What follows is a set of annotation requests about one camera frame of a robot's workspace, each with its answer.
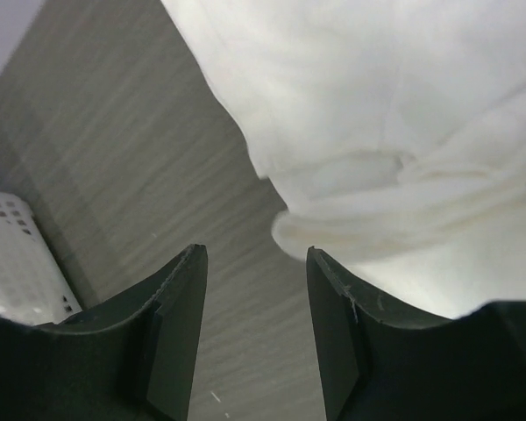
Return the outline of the white t shirt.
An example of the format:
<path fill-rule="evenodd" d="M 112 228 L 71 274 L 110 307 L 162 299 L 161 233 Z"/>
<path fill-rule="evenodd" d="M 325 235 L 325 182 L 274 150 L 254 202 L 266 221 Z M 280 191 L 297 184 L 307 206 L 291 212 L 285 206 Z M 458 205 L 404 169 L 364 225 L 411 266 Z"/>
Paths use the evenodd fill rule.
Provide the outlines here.
<path fill-rule="evenodd" d="M 526 300 L 526 1 L 167 1 L 272 235 L 448 318 Z"/>

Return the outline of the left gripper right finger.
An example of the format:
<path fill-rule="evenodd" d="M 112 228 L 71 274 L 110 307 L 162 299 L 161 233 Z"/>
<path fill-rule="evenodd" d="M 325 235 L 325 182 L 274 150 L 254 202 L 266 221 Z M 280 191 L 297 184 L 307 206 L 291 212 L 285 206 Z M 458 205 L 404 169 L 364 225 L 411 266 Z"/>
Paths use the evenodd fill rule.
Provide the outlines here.
<path fill-rule="evenodd" d="M 448 319 L 321 249 L 306 273 L 329 420 L 526 420 L 526 301 Z"/>

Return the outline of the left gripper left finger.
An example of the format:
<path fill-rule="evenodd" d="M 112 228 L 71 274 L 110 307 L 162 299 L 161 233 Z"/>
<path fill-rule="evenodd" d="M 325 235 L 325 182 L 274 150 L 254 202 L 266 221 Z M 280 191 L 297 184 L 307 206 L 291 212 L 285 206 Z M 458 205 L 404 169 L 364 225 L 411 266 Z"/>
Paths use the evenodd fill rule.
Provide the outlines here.
<path fill-rule="evenodd" d="M 60 324 L 0 316 L 0 420 L 184 420 L 207 288 L 206 248 Z"/>

